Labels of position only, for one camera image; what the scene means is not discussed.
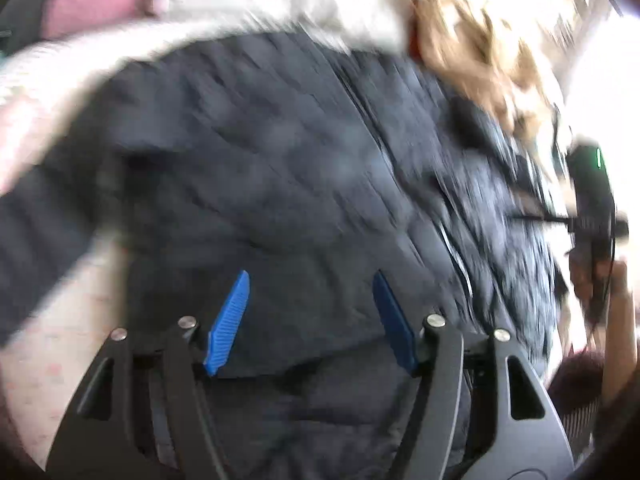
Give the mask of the person's right hand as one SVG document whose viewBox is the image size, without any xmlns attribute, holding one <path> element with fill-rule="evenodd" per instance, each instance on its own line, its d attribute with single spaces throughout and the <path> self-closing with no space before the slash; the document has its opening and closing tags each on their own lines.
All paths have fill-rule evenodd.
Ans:
<svg viewBox="0 0 640 480">
<path fill-rule="evenodd" d="M 596 285 L 602 283 L 608 290 L 608 317 L 619 318 L 622 314 L 634 313 L 634 300 L 628 288 L 627 265 L 624 260 L 603 260 L 598 263 L 583 263 L 570 257 L 570 279 L 574 293 L 585 313 L 591 314 L 590 304 L 596 296 Z"/>
</svg>

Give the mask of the person's right forearm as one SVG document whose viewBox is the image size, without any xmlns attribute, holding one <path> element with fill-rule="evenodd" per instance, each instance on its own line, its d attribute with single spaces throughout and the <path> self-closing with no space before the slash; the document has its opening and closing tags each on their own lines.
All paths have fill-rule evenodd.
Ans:
<svg viewBox="0 0 640 480">
<path fill-rule="evenodd" d="M 637 367 L 634 298 L 623 287 L 612 292 L 605 331 L 602 403 L 611 405 L 626 388 Z"/>
</svg>

